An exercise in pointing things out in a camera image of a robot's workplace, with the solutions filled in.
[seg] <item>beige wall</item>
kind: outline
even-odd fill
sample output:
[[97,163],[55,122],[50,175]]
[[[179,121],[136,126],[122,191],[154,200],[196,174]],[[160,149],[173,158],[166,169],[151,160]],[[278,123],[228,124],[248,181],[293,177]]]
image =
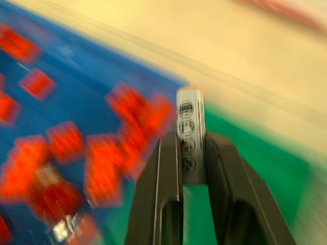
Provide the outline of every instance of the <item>beige wall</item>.
[[283,147],[327,155],[327,40],[306,28],[229,0],[13,2],[201,85]]

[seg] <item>blue board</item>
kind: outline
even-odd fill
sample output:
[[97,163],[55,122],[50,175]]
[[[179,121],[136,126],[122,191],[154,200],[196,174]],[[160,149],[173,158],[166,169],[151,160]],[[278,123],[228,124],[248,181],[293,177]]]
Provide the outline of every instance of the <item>blue board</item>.
[[[119,81],[135,87],[144,96],[160,91],[174,104],[176,90],[185,83],[2,0],[0,23],[29,38],[43,50],[33,65],[18,63],[0,51],[0,74],[6,77],[5,92],[22,106],[14,126],[0,126],[0,164],[6,161],[15,138],[45,135],[48,128],[67,120],[72,120],[84,135],[115,132],[120,127],[120,119],[104,97]],[[18,85],[34,67],[57,84],[44,102],[34,99]],[[81,190],[84,161],[69,166],[56,164],[62,176]],[[125,197],[129,200],[125,203],[128,207],[91,210],[86,202],[83,210],[92,212],[102,227],[108,223],[111,214],[129,209],[132,192],[128,195]],[[26,205],[0,205],[12,222],[14,244],[57,244],[51,227],[35,219]]]

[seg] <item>black plastic part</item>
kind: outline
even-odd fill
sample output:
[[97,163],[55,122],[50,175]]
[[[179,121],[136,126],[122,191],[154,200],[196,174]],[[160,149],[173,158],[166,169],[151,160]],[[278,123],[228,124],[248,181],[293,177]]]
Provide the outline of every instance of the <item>black plastic part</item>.
[[175,133],[158,142],[137,181],[125,245],[180,245],[183,189]]
[[295,245],[265,182],[227,138],[207,133],[206,178],[219,245]]

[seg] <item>green surface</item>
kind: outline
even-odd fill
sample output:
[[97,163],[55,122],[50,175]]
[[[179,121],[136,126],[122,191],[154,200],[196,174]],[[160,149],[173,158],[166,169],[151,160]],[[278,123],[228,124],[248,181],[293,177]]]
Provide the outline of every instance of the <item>green surface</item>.
[[[227,136],[240,154],[270,187],[290,229],[294,228],[301,198],[309,184],[309,164],[237,127],[223,117],[217,108],[205,110],[206,130]],[[124,244],[129,208],[134,186],[125,189],[124,205],[113,211],[103,229],[105,244]],[[217,244],[206,186],[184,188],[184,245]]]

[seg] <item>green mat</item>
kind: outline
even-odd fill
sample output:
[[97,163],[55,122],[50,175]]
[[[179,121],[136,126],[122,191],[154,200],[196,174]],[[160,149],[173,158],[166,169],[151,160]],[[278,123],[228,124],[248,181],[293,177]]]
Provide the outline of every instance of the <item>green mat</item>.
[[[205,110],[206,130],[227,136],[240,154],[266,181],[281,212],[293,230],[299,204],[311,178],[309,164]],[[105,244],[124,244],[134,186],[125,190],[124,206],[115,210],[103,229]],[[206,186],[184,188],[184,245],[217,244]]]

